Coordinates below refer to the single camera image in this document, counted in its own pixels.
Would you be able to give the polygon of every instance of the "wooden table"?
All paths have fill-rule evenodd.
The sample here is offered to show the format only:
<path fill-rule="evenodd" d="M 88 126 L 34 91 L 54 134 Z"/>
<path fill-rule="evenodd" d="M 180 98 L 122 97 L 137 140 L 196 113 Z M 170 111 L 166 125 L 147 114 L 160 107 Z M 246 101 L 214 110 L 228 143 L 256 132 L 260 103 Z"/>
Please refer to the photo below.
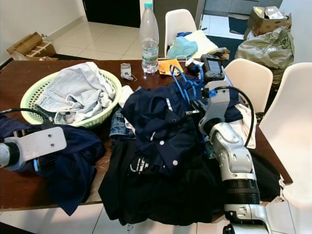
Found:
<path fill-rule="evenodd" d="M 6 110 L 20 106 L 20 100 L 27 89 L 44 76 L 57 72 L 62 68 L 69 67 L 85 61 L 60 60 L 60 61 L 13 61 L 1 70 L 0 74 L 0 110 Z M 113 73 L 119 78 L 122 85 L 130 85 L 133 90 L 141 86 L 143 88 L 157 88 L 173 82 L 172 77 L 160 76 L 159 74 L 145 75 L 142 72 L 140 60 L 126 61 L 94 61 L 99 68 Z M 137 81 L 127 81 L 120 77 L 120 64 L 131 63 L 132 73 Z M 12 118 L 23 120 L 20 113 L 12 113 Z M 104 157 L 97 163 L 97 175 L 91 187 L 90 196 L 84 204 L 100 203 L 98 188 L 108 169 L 111 144 L 108 139 L 110 119 L 106 120 L 95 133 L 103 141 L 106 149 Z M 286 184 L 292 183 L 292 179 L 286 172 L 277 155 L 257 126 L 256 128 L 256 151 L 269 160 L 282 174 Z M 2 211 L 29 210 L 52 208 L 57 205 L 48 197 L 45 190 L 45 179 L 33 173 L 0 171 L 0 207 Z"/>

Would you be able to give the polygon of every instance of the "green plastic bag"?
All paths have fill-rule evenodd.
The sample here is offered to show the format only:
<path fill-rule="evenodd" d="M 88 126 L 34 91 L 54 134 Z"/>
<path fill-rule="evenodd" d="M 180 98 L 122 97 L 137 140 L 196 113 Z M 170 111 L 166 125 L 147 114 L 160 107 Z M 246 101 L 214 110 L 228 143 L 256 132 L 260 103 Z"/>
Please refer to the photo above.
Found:
<path fill-rule="evenodd" d="M 248 59 L 268 67 L 273 73 L 273 86 L 278 87 L 285 69 L 293 62 L 293 37 L 281 27 L 241 43 L 235 58 Z"/>

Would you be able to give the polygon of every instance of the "laundry basket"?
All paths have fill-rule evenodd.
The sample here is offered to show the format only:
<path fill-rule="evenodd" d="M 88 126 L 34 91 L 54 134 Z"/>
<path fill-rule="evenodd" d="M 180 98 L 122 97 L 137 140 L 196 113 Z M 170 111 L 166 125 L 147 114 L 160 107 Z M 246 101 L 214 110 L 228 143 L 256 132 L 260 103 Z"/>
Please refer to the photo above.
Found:
<path fill-rule="evenodd" d="M 112 73 L 101 70 L 102 74 L 107 78 L 108 82 L 114 87 L 116 90 L 116 95 L 114 98 L 113 103 L 106 109 L 104 109 L 101 113 L 85 119 L 83 121 L 77 122 L 77 123 L 72 123 L 70 125 L 75 126 L 75 127 L 86 127 L 86 128 L 91 128 L 95 127 L 96 125 L 101 124 L 113 111 L 113 108 L 118 104 L 118 101 L 121 96 L 121 83 L 118 80 L 116 76 L 114 76 Z M 30 108 L 30 109 L 36 109 L 35 102 L 40 96 L 40 94 L 43 92 L 44 88 L 53 80 L 53 78 L 58 74 L 59 72 L 55 72 L 53 74 L 50 74 L 35 84 L 31 86 L 26 93 L 24 94 L 21 102 L 20 102 L 20 107 L 21 108 Z M 22 111 L 22 116 L 24 119 L 29 122 L 30 124 L 41 124 L 43 122 L 43 119 L 41 116 L 32 113 L 32 112 L 26 112 Z"/>

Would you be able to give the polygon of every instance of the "bottle label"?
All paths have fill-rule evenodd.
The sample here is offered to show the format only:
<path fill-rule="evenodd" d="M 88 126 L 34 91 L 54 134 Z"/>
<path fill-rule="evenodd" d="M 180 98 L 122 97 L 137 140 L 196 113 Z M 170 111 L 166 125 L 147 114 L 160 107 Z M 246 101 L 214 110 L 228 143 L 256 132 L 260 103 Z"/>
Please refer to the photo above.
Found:
<path fill-rule="evenodd" d="M 158 46 L 154 49 L 142 48 L 142 58 L 148 61 L 154 61 L 158 58 Z"/>

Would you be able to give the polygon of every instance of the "chair backrest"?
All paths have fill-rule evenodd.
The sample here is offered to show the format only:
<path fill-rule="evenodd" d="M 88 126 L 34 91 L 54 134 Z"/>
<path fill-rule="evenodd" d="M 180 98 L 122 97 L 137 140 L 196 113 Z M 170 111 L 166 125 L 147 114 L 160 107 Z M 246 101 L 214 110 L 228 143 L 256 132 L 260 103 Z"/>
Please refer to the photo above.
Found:
<path fill-rule="evenodd" d="M 260 123 L 293 180 L 285 198 L 312 209 L 312 62 L 288 67 L 276 97 Z"/>
<path fill-rule="evenodd" d="M 165 57 L 167 47 L 171 46 L 180 32 L 194 32 L 196 25 L 191 13 L 186 9 L 168 11 L 166 13 Z"/>
<path fill-rule="evenodd" d="M 233 86 L 249 97 L 254 111 L 264 112 L 273 80 L 271 70 L 258 63 L 238 58 L 225 67 L 225 73 Z"/>

